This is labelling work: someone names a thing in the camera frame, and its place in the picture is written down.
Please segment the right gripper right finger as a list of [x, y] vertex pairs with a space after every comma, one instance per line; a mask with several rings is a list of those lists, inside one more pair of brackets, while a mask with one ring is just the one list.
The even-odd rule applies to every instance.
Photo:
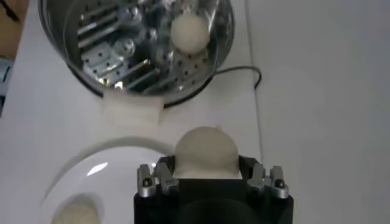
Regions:
[[259, 195], [269, 188], [274, 198], [284, 200], [289, 197], [289, 187], [281, 166], [273, 166], [267, 174], [264, 165], [255, 158], [239, 156], [239, 171], [247, 185]]

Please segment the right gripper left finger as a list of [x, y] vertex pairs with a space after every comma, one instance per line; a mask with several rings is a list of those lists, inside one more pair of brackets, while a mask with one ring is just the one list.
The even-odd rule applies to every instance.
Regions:
[[147, 164], [137, 168], [137, 190], [141, 198], [154, 197], [157, 193], [157, 186], [161, 193], [167, 196], [174, 195], [179, 191], [179, 180], [174, 178], [175, 156], [161, 157], [154, 171], [151, 172]]

